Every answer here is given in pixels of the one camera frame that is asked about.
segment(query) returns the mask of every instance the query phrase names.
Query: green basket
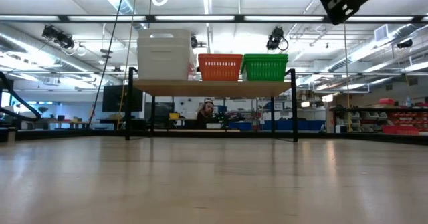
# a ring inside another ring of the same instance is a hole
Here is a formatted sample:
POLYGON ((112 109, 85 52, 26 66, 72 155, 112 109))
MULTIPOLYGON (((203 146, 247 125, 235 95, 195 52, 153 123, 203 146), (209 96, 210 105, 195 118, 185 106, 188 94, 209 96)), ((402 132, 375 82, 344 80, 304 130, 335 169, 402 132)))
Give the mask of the green basket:
POLYGON ((288 54, 245 54, 241 73, 247 81, 283 81, 288 54))

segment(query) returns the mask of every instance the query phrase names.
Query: wooden floor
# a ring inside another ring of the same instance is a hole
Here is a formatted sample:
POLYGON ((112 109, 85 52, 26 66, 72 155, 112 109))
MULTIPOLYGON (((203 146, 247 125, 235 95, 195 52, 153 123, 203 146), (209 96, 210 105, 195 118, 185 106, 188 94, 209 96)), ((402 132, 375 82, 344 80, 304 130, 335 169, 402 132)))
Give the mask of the wooden floor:
POLYGON ((0 223, 428 223, 428 148, 91 137, 0 147, 0 223))

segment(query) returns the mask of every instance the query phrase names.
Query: air vent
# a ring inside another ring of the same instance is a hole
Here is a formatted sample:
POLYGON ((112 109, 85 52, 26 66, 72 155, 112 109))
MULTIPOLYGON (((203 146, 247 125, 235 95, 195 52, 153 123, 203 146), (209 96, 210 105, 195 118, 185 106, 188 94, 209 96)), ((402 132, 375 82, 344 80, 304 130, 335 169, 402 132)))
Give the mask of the air vent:
POLYGON ((382 27, 374 31, 374 39, 379 42, 388 38, 388 25, 385 24, 382 27))
POLYGON ((417 78, 411 78, 411 79, 409 79, 409 85, 410 86, 414 86, 414 85, 417 85, 417 84, 418 84, 417 78))

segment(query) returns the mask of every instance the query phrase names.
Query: person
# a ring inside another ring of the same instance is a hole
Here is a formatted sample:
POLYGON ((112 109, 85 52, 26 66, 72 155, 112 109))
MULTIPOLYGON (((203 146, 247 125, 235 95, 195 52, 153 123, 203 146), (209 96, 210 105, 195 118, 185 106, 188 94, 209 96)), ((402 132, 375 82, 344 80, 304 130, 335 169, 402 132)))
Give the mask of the person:
POLYGON ((198 111, 195 122, 196 129, 206 129, 207 123, 213 117, 214 103, 210 99, 205 99, 200 111, 198 111))

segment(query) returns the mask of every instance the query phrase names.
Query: white storage bin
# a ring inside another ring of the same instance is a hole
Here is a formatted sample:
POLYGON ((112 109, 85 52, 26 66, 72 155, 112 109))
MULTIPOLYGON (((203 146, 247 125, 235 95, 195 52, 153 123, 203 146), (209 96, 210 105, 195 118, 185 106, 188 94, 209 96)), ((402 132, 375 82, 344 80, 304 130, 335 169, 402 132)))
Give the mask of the white storage bin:
POLYGON ((184 29, 147 29, 138 39, 138 77, 188 80, 195 65, 191 33, 184 29))

